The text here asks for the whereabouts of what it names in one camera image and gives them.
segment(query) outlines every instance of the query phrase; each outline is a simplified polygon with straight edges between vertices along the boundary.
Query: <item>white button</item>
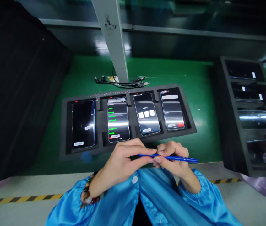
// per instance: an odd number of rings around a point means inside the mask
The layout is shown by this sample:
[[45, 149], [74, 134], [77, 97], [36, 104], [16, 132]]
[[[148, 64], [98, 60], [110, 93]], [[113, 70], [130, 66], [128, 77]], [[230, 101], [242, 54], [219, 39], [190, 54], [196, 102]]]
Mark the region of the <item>white button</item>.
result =
[[137, 181], [138, 181], [138, 177], [137, 176], [134, 176], [133, 177], [133, 180], [132, 180], [133, 184], [135, 184]]

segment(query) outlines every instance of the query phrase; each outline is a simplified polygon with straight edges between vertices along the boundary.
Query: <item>green workbench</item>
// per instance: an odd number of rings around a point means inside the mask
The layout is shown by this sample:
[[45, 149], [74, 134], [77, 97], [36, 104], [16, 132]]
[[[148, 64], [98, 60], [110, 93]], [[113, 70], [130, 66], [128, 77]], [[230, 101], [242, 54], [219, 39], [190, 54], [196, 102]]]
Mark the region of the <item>green workbench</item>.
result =
[[[198, 132], [172, 138], [188, 148], [190, 157], [200, 163], [221, 161], [220, 136], [208, 68], [211, 62], [128, 58], [129, 80], [146, 76], [150, 86], [177, 83], [183, 87]], [[94, 77], [111, 75], [113, 64], [105, 57], [75, 56], [54, 106], [35, 164], [24, 175], [92, 172], [103, 167], [110, 153], [61, 162], [60, 130], [62, 98], [116, 91], [113, 85], [96, 84]], [[157, 141], [155, 144], [168, 142]]]

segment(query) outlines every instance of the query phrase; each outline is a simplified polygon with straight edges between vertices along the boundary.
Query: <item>gray support column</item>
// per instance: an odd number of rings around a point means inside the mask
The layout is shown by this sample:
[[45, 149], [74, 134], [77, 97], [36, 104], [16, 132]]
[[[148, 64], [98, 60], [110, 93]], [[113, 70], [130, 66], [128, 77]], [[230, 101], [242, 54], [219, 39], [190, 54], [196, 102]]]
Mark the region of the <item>gray support column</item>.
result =
[[118, 0], [92, 0], [93, 7], [117, 73], [119, 82], [128, 82]]

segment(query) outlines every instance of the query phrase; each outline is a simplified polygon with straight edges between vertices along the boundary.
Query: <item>smartphone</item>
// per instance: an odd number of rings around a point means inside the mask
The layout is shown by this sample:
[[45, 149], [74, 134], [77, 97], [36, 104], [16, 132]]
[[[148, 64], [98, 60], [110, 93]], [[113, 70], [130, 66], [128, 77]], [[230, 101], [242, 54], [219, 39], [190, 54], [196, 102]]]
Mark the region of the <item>smartphone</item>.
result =
[[226, 67], [230, 78], [256, 79], [255, 72], [248, 64], [226, 60]]
[[247, 148], [251, 160], [260, 160], [266, 163], [266, 140], [247, 141]]
[[95, 105], [93, 100], [72, 104], [72, 148], [95, 145]]
[[232, 90], [236, 101], [262, 102], [263, 96], [255, 87], [232, 84]]
[[238, 110], [243, 129], [266, 129], [266, 111]]
[[184, 119], [177, 90], [160, 92], [162, 109], [167, 130], [184, 129]]
[[161, 131], [155, 105], [150, 92], [133, 96], [142, 136]]
[[130, 139], [127, 99], [125, 97], [110, 98], [108, 105], [109, 142]]

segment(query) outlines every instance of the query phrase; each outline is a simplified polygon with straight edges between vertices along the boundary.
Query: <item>fingernail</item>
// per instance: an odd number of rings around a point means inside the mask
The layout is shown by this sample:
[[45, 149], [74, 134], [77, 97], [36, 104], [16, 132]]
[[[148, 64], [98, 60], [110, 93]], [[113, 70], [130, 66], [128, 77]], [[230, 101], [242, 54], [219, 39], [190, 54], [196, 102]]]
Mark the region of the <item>fingernail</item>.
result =
[[157, 162], [157, 163], [160, 163], [161, 162], [161, 159], [158, 158], [158, 157], [153, 158], [153, 160], [154, 160], [154, 162]]

